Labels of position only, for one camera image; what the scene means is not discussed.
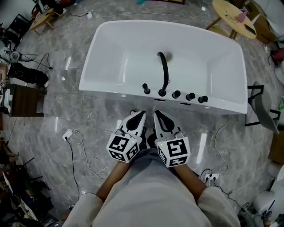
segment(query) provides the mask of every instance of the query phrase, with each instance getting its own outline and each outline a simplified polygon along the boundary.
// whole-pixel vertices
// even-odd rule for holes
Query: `person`
[[[21,63],[11,63],[9,65],[0,63],[0,74],[2,74],[2,78],[6,78],[6,76],[8,78],[17,78],[26,83],[37,84],[45,88],[49,85],[49,79],[45,73],[27,68]]]
[[[118,161],[96,195],[81,196],[63,227],[240,226],[220,189],[207,187],[187,164],[167,168],[154,145],[134,159]]]

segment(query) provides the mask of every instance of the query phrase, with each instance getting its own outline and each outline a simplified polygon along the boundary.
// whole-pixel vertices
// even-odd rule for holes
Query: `gray marble floor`
[[[146,110],[148,127],[153,127],[153,111],[164,110],[180,119],[185,135],[189,137],[192,155],[188,163],[195,172],[201,173],[211,168],[218,173],[226,170],[226,164],[214,148],[214,135],[228,120],[228,116],[198,114],[186,110],[177,110],[159,106],[147,106],[142,103],[110,100],[95,97],[92,92],[79,91],[79,80],[89,45],[96,28],[111,20],[164,20],[205,27],[216,18],[210,0],[188,0],[186,5],[167,2],[147,1],[136,5],[135,0],[84,0],[76,6],[68,7],[68,12],[83,15],[94,10],[94,20],[83,17],[63,17],[54,22],[55,29],[45,27],[40,35],[29,31],[18,48],[22,53],[37,53],[38,61],[49,53],[49,63],[54,68],[39,69],[50,77],[50,85],[44,102],[43,118],[19,117],[10,138],[9,146],[13,152],[19,152],[24,160],[35,157],[28,165],[32,176],[42,175],[50,184],[49,192],[54,206],[64,211],[76,202],[77,188],[72,175],[72,160],[69,145],[62,135],[67,129],[80,131],[88,158],[96,157],[106,167],[106,178],[115,161],[105,150],[109,135],[115,130],[117,122],[122,120],[131,109]],[[273,67],[267,62],[268,53],[257,40],[238,36],[248,77],[248,85],[255,80],[265,85],[272,97],[272,107],[276,108],[284,87],[273,73]],[[37,63],[26,63],[36,68]],[[251,111],[249,118],[254,118]],[[7,139],[16,118],[4,116],[4,135]],[[260,125],[244,127],[245,116],[231,116],[231,121],[218,134],[216,145],[230,167],[225,176],[217,181],[224,190],[232,190],[232,198],[240,204],[251,202],[255,195],[266,189],[271,176],[267,173],[268,153],[272,141],[272,132]],[[205,144],[200,144],[201,135],[206,134]],[[91,174],[87,168],[82,145],[71,143],[74,150],[75,175],[80,192],[96,192],[103,183]],[[200,145],[204,146],[202,160],[197,164]],[[99,172],[97,161],[91,167]]]

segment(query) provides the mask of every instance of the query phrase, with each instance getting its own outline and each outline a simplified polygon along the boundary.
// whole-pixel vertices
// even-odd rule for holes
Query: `black faucet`
[[[159,90],[159,95],[164,97],[166,95],[166,88],[169,84],[169,71],[168,71],[168,64],[167,64],[167,60],[164,56],[164,54],[162,52],[158,52],[157,54],[158,56],[160,56],[162,64],[163,64],[163,70],[164,70],[164,84],[162,89]]]

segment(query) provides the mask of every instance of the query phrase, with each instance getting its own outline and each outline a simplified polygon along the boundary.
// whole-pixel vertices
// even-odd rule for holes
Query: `round wooden table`
[[[224,20],[233,29],[229,38],[235,39],[238,33],[242,34],[243,36],[249,39],[256,38],[255,34],[253,34],[252,32],[250,32],[249,30],[245,28],[245,24],[246,24],[247,26],[252,28],[256,33],[254,25],[252,24],[252,22],[249,20],[247,16],[245,17],[245,20],[243,23],[237,20],[237,16],[240,13],[242,13],[240,9],[238,9],[236,6],[224,0],[214,0],[212,4],[213,4],[213,7],[216,13],[219,15],[219,17],[216,20],[214,20],[210,25],[208,25],[206,27],[206,30],[209,30],[219,20]]]

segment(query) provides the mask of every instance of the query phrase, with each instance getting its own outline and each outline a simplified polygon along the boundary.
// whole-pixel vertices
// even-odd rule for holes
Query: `faucet handle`
[[[186,100],[190,101],[191,99],[195,98],[195,93],[191,92],[190,94],[187,94],[185,98]]]
[[[146,83],[143,83],[142,85],[143,89],[144,89],[144,93],[145,94],[150,94],[150,89],[148,88],[148,85]]]
[[[178,98],[178,97],[180,97],[181,96],[181,92],[180,91],[175,91],[175,92],[173,92],[173,98]]]
[[[208,102],[208,97],[207,97],[206,95],[200,96],[200,97],[198,98],[198,101],[199,101],[200,103]]]

